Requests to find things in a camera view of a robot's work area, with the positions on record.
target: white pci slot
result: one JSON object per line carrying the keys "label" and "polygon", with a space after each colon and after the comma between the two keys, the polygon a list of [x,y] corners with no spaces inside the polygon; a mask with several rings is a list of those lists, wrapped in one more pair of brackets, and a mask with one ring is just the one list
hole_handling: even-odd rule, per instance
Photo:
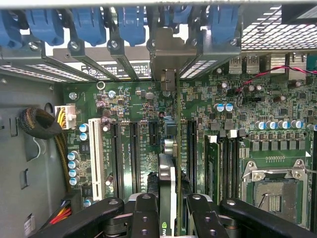
{"label": "white pci slot", "polygon": [[100,201],[105,196],[105,171],[101,120],[99,118],[89,119],[88,125],[93,200]]}

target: green circuit board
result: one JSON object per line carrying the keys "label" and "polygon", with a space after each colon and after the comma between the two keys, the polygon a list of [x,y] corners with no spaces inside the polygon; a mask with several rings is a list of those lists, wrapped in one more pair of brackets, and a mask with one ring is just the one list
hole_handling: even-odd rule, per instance
{"label": "green circuit board", "polygon": [[[262,77],[253,82],[260,85],[261,91],[243,92],[238,95],[229,94],[228,89],[239,87],[250,75],[214,75],[191,80],[180,81],[181,99],[181,170],[190,178],[192,192],[210,195],[215,201],[225,197],[245,198],[249,203],[257,205],[258,193],[271,182],[277,184],[279,195],[269,195],[266,201],[269,212],[276,215],[285,213],[287,208],[280,208],[276,201],[283,199],[286,188],[296,189],[288,206],[293,206],[294,212],[288,214],[289,219],[303,227],[309,228],[311,212],[312,175],[308,174],[307,182],[295,179],[284,179],[282,175],[269,178],[267,176],[260,182],[248,184],[247,190],[242,191],[243,173],[249,161],[253,161],[258,169],[290,169],[298,159],[304,161],[306,169],[313,169],[314,134],[307,130],[309,123],[315,124],[317,90],[315,80],[296,89],[288,88],[288,81],[279,80],[279,76]],[[227,83],[226,89],[219,89],[219,84]],[[116,92],[114,99],[109,99],[107,93]],[[68,95],[75,92],[78,99],[73,101]],[[285,96],[284,102],[275,103],[274,98]],[[260,98],[260,102],[250,102],[249,99]],[[88,119],[100,118],[105,111],[96,108],[96,101],[104,100],[110,103],[111,122],[118,122],[120,127],[120,148],[122,153],[124,189],[123,199],[127,200],[133,191],[133,179],[130,153],[130,127],[131,122],[138,123],[140,138],[140,173],[141,190],[147,191],[147,178],[151,172],[158,171],[158,154],[163,151],[163,143],[167,136],[165,133],[166,119],[159,117],[163,112],[165,117],[177,119],[177,94],[163,93],[159,82],[125,82],[106,83],[104,90],[98,90],[95,83],[68,84],[64,87],[66,105],[75,105],[77,114],[77,128],[68,130],[68,150],[79,150],[80,132],[78,126],[87,123]],[[231,104],[230,112],[218,112],[216,104]],[[257,121],[266,123],[273,121],[300,120],[302,127],[295,129],[264,129],[255,127]],[[150,144],[151,129],[149,123],[157,123],[158,143]],[[227,139],[231,130],[244,131],[244,136],[236,139]],[[217,143],[209,143],[208,136],[224,136]],[[103,152],[105,177],[113,172],[113,159],[111,153],[111,133],[103,133]],[[89,154],[80,156],[80,182],[76,187],[91,182]],[[303,187],[308,196],[303,197]],[[112,186],[106,186],[106,196],[116,194]]]}

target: motherboard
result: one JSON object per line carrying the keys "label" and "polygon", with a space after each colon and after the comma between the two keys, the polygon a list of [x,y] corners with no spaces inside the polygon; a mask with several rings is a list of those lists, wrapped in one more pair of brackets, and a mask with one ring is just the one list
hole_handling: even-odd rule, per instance
{"label": "motherboard", "polygon": [[72,187],[82,189],[84,206],[96,198],[127,201],[155,192],[153,176],[165,153],[175,165],[181,159],[181,181],[189,183],[183,196],[206,194],[216,203],[240,198],[309,229],[317,82],[272,73],[237,93],[251,77],[215,70],[179,80],[180,95],[154,81],[64,85],[64,102],[77,115],[76,127],[67,131],[68,158],[76,164]]}

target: white power connector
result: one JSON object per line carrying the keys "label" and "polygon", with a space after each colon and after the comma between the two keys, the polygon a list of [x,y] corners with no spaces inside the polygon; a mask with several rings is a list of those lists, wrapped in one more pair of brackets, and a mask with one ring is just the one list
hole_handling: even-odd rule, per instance
{"label": "white power connector", "polygon": [[76,109],[75,106],[55,106],[55,116],[58,109],[64,109],[65,112],[65,126],[62,127],[63,130],[71,129],[76,127]]}

